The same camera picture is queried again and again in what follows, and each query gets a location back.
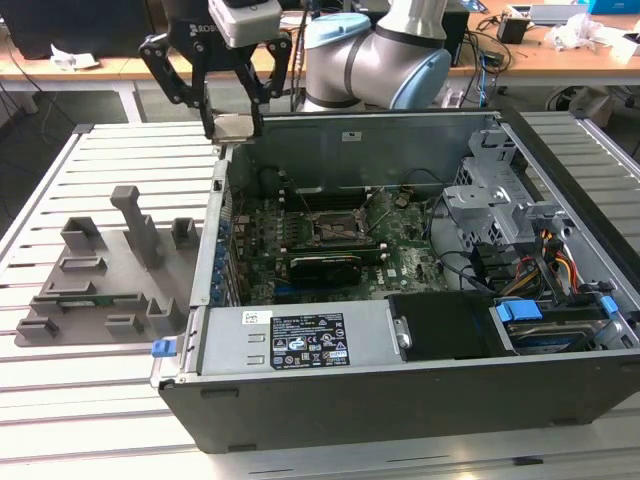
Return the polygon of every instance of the power supply label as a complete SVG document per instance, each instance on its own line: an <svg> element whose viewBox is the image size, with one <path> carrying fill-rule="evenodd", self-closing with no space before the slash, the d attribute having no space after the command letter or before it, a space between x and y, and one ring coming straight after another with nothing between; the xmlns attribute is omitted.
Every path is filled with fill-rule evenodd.
<svg viewBox="0 0 640 480"><path fill-rule="evenodd" d="M349 365L341 313L271 318L271 366L290 368Z"/></svg>

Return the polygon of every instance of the yellow cable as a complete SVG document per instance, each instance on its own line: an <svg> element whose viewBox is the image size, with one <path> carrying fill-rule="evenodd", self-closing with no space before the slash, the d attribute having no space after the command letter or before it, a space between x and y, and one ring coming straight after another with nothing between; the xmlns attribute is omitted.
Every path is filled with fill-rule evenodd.
<svg viewBox="0 0 640 480"><path fill-rule="evenodd" d="M531 280L533 280L536 277L536 275L538 275L539 273L540 273L540 270L537 270L537 269L534 270L533 272L529 273L526 277L524 277L522 280L520 280L518 283L516 283L513 287L511 287L509 290L504 292L502 295L508 295L514 290L517 290L523 287L524 285L529 283Z"/></svg>
<svg viewBox="0 0 640 480"><path fill-rule="evenodd" d="M572 282L573 276L571 275L571 267L565 260L563 260L560 257L556 257L556 262L561 263L562 265L564 265L564 268L567 269L567 275L569 276L569 287L573 288L573 282Z"/></svg>

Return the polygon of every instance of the blue clip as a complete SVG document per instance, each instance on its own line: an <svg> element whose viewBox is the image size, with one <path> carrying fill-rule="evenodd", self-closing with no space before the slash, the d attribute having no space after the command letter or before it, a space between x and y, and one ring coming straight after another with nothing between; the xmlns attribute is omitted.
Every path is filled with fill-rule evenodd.
<svg viewBox="0 0 640 480"><path fill-rule="evenodd" d="M500 320L502 321L502 323L510 322L511 320L513 320L513 315L511 315L511 312L507 309L506 305L498 305L496 310L498 311L498 315L500 316Z"/></svg>
<svg viewBox="0 0 640 480"><path fill-rule="evenodd" d="M618 311L618 304L609 295L600 297L600 304L602 305L602 308L604 308L605 312L607 312L607 315L609 315L610 317L612 317L613 314Z"/></svg>
<svg viewBox="0 0 640 480"><path fill-rule="evenodd" d="M540 320L542 313L535 300L507 300L502 302L496 310L502 322L511 320Z"/></svg>
<svg viewBox="0 0 640 480"><path fill-rule="evenodd" d="M175 357L177 354L175 340L156 340L151 345L153 358Z"/></svg>

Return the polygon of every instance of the cable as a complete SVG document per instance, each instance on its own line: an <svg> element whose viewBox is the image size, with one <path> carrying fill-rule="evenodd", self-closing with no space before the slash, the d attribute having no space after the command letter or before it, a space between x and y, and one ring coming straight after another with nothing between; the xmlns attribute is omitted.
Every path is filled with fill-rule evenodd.
<svg viewBox="0 0 640 480"><path fill-rule="evenodd" d="M56 92L56 94L53 96L53 102L51 102L49 104L49 108L47 109L47 113L45 114L44 118L42 119L42 124L40 124L40 134L42 135L42 140L44 141L44 143L46 143L47 145L49 145L49 141L45 140L44 136L46 134L45 132L45 126L47 124L47 120L49 120L49 116L51 115L51 109L53 107L53 103L58 99L58 94L59 92Z"/></svg>
<svg viewBox="0 0 640 480"><path fill-rule="evenodd" d="M502 22L502 19L505 17L506 13L501 13L500 15L493 15L492 17L483 18L478 22L476 26L476 30L479 32L484 32L491 27L497 27Z"/></svg>
<svg viewBox="0 0 640 480"><path fill-rule="evenodd" d="M25 72L25 71L22 69L22 67L20 66L20 64L18 64L18 62L16 61L15 57L13 56L13 53L11 52L11 46L9 45L8 38L9 38L9 36L7 36L7 37L4 39L4 44L5 44L5 46L7 47L7 51L9 52L9 57L11 57L11 61L13 62L13 64L18 68L18 70L20 70L20 72L22 72L22 75L24 75L24 77L29 81L29 83L31 83L31 85L33 85L33 86L36 88L36 90L38 90L40 93L42 93L42 95L44 95L44 97L45 97L47 100L49 100L49 102L50 102L50 103L55 107L55 109L56 109L56 110L58 110L58 112L60 112L60 114L61 114L64 118L66 118L66 119L67 119L67 121L68 121L71 125L73 125L73 126L75 127L75 126L77 125L77 124L76 124L76 122L74 122L74 121L71 119L71 117L70 117L69 115L67 115L67 113L66 113L62 108L60 108L60 106L59 106L55 101L51 100L51 98L49 98L49 96L44 92L44 90L42 90L42 89L40 88L40 86L39 86L35 81L33 81L33 79L32 79L32 78L27 74L27 72Z"/></svg>
<svg viewBox="0 0 640 480"><path fill-rule="evenodd" d="M500 292L501 295L509 295L510 293L524 287L527 283L533 280L536 276L540 274L540 269L535 269L531 273L528 273L522 278L516 278L513 282L508 284L505 288Z"/></svg>
<svg viewBox="0 0 640 480"><path fill-rule="evenodd" d="M640 140L638 140L638 143L636 143L636 147L633 149L633 152L631 152L631 156L635 157L636 153L638 153L638 150L640 150Z"/></svg>
<svg viewBox="0 0 640 480"><path fill-rule="evenodd" d="M477 103L477 102L473 102L472 100L468 100L468 96L469 96L469 91L471 90L471 86L473 85L473 81L476 78L476 75L478 75L479 72L479 68L478 68L478 37L474 37L471 35L471 32L469 32L469 29L467 29L467 31L465 32L465 35L468 37L468 41L464 42L464 43L468 43L469 45L471 45L471 50L473 51L473 66L474 66L474 70L473 70L473 75L471 75L471 79L469 80L469 84L467 85L467 89L464 92L464 95L462 95L462 99L460 100L460 106L462 106L462 104L465 101L469 101L472 103Z"/></svg>
<svg viewBox="0 0 640 480"><path fill-rule="evenodd" d="M507 63L506 63L506 65L504 67L498 67L498 69L494 70L494 71L489 71L489 69L486 69L487 73L500 74L500 73L506 71L511 66L511 64L513 63L513 55L511 55L511 50L509 50L509 47L507 47L504 43L502 43L497 38L492 37L491 35L489 35L487 33L474 31L474 32L471 32L471 34L473 34L473 35L482 35L483 37L488 38L489 40L491 40L496 45L502 47L504 49L504 51L507 53Z"/></svg>
<svg viewBox="0 0 640 480"><path fill-rule="evenodd" d="M489 295L495 296L496 295L495 291L493 291L486 285L482 284L480 281L476 280L472 276L467 275L462 270L458 270L457 268L449 265L443 258L444 254L439 255L438 252L436 251L436 246L431 240L431 227L433 226L433 219L435 218L436 208L438 207L438 204L442 201L444 201L444 193L440 194L440 196L438 197L438 200L436 200L436 203L433 205L433 208L431 209L431 215L429 216L429 223L427 225L427 228L425 229L425 233L427 233L427 240L429 240L429 243L431 244L431 250L433 251L434 256L442 262L442 266L447 270L455 273L459 277L464 278L467 282L469 282L469 284L476 287L478 290L481 290L484 293L487 293Z"/></svg>
<svg viewBox="0 0 640 480"><path fill-rule="evenodd" d="M429 175L431 175L434 180L436 180L440 185L446 185L445 182L442 181L442 179L440 177L438 177L435 173L433 173L431 170L429 170L427 167L416 167L416 168L412 168L411 170L408 170L403 176L402 176L402 180L400 181L400 185L405 185L407 183L407 180L409 179L409 176L412 173L416 173L416 172L426 172Z"/></svg>
<svg viewBox="0 0 640 480"><path fill-rule="evenodd" d="M482 54L482 56L480 57L482 59L482 87L480 88L480 106L484 105L488 105L489 102L487 102L487 96L485 94L485 80L486 80L486 74L487 74L487 65L485 63L484 60L484 54Z"/></svg>
<svg viewBox="0 0 640 480"><path fill-rule="evenodd" d="M295 111L295 102L297 100L296 93L296 64L298 63L298 52L300 50L300 46L304 49L304 45L302 41L304 39L304 30L307 25L307 14L309 13L309 4L308 0L302 0L302 18L300 20L300 26L298 27L298 35L296 37L296 44L293 50L293 62L291 62L291 92L289 93L289 109L290 111ZM300 76L302 76L302 65L300 66Z"/></svg>
<svg viewBox="0 0 640 480"><path fill-rule="evenodd" d="M16 219L15 215L12 215L11 212L9 211L9 206L7 205L7 202L5 201L2 195L0 195L0 203L2 204L2 210L4 210L5 215L9 217L11 220L15 220Z"/></svg>

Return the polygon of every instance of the metal sheet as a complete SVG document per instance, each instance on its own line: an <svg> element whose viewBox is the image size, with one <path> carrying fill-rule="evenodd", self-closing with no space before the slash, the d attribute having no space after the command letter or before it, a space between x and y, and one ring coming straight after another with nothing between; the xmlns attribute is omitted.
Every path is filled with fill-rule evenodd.
<svg viewBox="0 0 640 480"><path fill-rule="evenodd" d="M631 246L640 250L640 183L637 165L588 120L576 120L567 112L525 113L534 130L543 133L551 150L578 184L609 217ZM550 135L553 125L571 128L570 135ZM538 175L528 172L534 185Z"/></svg>

